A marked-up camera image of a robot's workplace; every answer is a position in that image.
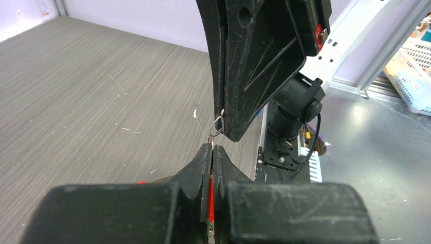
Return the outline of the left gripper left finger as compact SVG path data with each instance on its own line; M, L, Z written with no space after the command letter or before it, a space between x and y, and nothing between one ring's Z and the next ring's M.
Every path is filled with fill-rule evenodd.
M207 243L212 146L170 178L64 185L39 203L21 243Z

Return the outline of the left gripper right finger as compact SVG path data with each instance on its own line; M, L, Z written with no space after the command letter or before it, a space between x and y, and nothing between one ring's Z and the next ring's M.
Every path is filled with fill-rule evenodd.
M212 152L216 243L379 243L346 184L251 181L222 146Z

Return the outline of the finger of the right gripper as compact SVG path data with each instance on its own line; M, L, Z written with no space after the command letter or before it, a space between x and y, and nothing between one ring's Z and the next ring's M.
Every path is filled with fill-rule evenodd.
M216 128L239 141L270 101L284 124L275 131L296 137L317 116L322 80L301 73L330 33L330 1L197 1L213 78Z

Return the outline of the red grey carabiner keyring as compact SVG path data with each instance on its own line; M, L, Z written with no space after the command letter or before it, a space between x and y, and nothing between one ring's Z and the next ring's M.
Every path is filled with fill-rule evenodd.
M212 243L215 238L213 150L214 138L223 133L224 109L212 123L207 139L192 160L176 174L140 185L174 187L169 218L163 230L169 243Z

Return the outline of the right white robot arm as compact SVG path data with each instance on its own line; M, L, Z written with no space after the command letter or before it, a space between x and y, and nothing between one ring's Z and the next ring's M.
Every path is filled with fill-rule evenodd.
M197 1L212 78L215 126L239 141L271 100L305 123L319 113L295 81L325 90L345 59L400 1L352 1L330 25L330 1Z

